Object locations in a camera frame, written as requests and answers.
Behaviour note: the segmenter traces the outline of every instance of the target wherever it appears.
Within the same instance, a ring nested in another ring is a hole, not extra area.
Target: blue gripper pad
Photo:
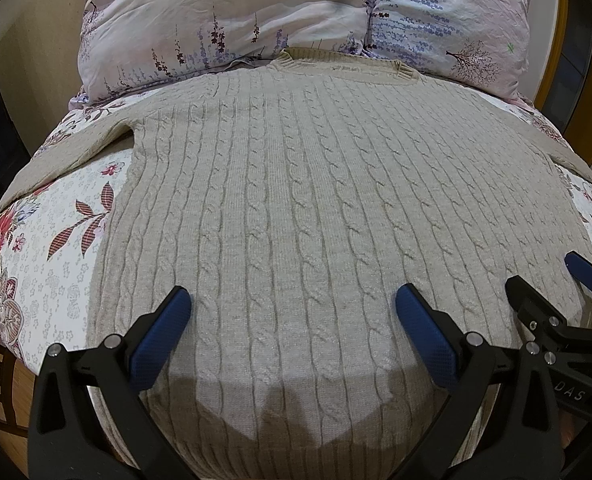
[[[191,296],[180,288],[144,335],[129,361],[129,386],[134,392],[148,390],[178,343],[191,317]]]
[[[396,314],[434,384],[453,392],[458,386],[456,352],[407,285],[396,293]]]
[[[567,253],[565,265],[569,273],[592,291],[592,264],[575,251]]]

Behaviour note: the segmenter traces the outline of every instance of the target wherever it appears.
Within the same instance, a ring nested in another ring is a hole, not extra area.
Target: wooden floor
[[[35,375],[16,361],[13,374],[13,407],[16,420],[22,426],[29,425],[29,412],[33,395],[33,381]],[[2,404],[0,404],[0,418],[4,418]],[[27,474],[27,439],[0,431],[0,445],[20,470]]]

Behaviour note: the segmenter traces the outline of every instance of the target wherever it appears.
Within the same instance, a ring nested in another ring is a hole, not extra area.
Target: ribbed hem
[[[372,59],[315,48],[286,48],[269,66],[282,72],[327,74],[381,84],[413,84],[420,76],[417,70],[399,60]]]

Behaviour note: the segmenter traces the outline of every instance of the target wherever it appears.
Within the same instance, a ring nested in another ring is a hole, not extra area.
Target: pillowcase
[[[374,0],[367,54],[518,98],[528,0]]]
[[[78,68],[95,103],[289,46],[360,54],[367,0],[85,0]]]

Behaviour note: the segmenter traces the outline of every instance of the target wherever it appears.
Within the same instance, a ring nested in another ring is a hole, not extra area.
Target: mattress
[[[557,129],[533,108],[484,99],[562,144]],[[159,88],[67,114],[36,154],[119,108],[129,107]],[[132,138],[118,140],[77,170],[66,174],[0,214],[0,341],[38,373],[53,342],[67,349],[86,345],[87,311],[95,257],[131,163]],[[579,222],[592,243],[592,184],[557,167]]]

